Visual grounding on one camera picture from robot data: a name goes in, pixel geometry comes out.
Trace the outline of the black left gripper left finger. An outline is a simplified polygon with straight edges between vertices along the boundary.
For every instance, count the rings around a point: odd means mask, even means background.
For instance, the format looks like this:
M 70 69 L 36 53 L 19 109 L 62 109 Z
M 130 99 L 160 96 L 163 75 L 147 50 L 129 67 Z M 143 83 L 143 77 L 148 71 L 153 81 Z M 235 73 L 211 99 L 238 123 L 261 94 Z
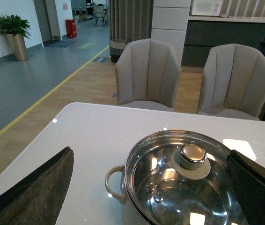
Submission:
M 54 225 L 69 189 L 74 152 L 65 147 L 0 195 L 0 225 Z

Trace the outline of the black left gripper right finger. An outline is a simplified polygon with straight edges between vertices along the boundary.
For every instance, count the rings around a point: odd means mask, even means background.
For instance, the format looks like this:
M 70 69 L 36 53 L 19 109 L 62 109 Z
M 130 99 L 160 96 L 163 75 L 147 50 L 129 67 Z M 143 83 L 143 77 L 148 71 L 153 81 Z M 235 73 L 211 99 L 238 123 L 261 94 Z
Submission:
M 250 225 L 265 225 L 265 168 L 232 150 L 227 157 L 228 176 Z

